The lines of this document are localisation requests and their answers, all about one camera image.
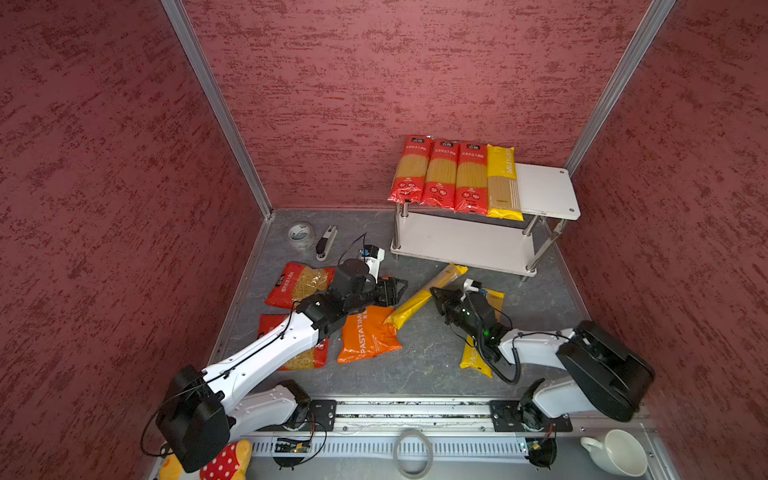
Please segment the yellow spaghetti bag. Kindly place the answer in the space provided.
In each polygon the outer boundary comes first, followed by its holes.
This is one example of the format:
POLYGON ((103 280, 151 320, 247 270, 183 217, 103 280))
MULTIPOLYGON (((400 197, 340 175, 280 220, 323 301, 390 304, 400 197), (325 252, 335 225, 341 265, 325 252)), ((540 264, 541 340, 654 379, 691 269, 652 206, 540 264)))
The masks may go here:
MULTIPOLYGON (((502 309, 503 300, 505 298, 504 293, 488 289, 485 293, 485 297, 489 305, 493 307, 495 310, 502 309)), ((466 342, 466 345, 464 346, 464 349, 463 349, 462 358, 459 363, 459 367, 462 370, 469 369, 469 370, 477 371, 487 376, 488 378, 491 378, 492 377, 491 369, 481 359, 480 354, 477 352, 475 348, 473 338, 470 335, 467 335, 465 338, 465 342, 466 342)))
POLYGON ((432 288, 444 288, 449 283, 465 275, 467 271, 468 268, 465 266, 449 263, 439 274, 427 282, 403 305, 395 309, 394 312, 386 318, 385 323, 400 330, 409 319, 429 302, 432 298, 432 288))

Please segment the yellow spaghetti bag crosswise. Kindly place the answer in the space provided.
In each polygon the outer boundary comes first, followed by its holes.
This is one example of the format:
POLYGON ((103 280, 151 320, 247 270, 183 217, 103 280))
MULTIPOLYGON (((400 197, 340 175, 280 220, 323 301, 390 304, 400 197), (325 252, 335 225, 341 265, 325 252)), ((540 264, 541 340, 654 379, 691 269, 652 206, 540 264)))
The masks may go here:
POLYGON ((487 146, 487 216, 523 221, 514 149, 487 146))

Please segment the red spaghetti bag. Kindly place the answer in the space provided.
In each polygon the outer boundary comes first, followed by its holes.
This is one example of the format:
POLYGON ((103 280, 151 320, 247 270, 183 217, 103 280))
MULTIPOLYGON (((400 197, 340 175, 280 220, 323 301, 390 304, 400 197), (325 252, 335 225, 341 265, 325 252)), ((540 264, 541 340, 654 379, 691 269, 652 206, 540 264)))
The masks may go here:
POLYGON ((434 141, 428 136, 408 136, 398 162, 388 200, 420 203, 434 141))
POLYGON ((453 211, 459 143, 436 140, 430 155, 421 204, 453 211))
POLYGON ((462 142, 459 145, 454 210, 486 216, 488 213, 487 147, 462 142))

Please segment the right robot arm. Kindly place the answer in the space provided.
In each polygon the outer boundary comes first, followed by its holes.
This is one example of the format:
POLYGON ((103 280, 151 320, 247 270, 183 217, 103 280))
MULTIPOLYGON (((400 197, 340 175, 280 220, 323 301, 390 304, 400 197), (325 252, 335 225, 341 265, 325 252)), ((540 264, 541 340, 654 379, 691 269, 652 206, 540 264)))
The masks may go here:
POLYGON ((570 415, 591 411, 627 423, 655 379, 648 362, 593 321, 526 331, 500 322, 502 312, 476 283, 430 292, 445 323, 463 330, 481 362, 506 384, 518 384, 527 365, 564 371, 560 379, 533 381, 517 400, 493 405, 493 416, 514 432, 554 430, 570 415))

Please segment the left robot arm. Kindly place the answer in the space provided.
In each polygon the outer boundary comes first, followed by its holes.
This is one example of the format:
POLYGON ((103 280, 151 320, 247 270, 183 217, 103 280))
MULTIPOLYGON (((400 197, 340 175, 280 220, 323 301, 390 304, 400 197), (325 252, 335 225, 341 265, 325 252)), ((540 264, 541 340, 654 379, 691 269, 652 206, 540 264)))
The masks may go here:
POLYGON ((302 423, 310 398, 294 382, 252 396, 264 379, 297 355, 340 330, 370 306, 392 307, 408 283, 379 274, 380 259, 347 259, 323 291, 296 302, 275 329, 234 355, 203 369, 182 367, 170 380, 149 423, 164 443, 158 457, 173 455, 183 470, 202 469, 231 441, 266 426, 302 423))

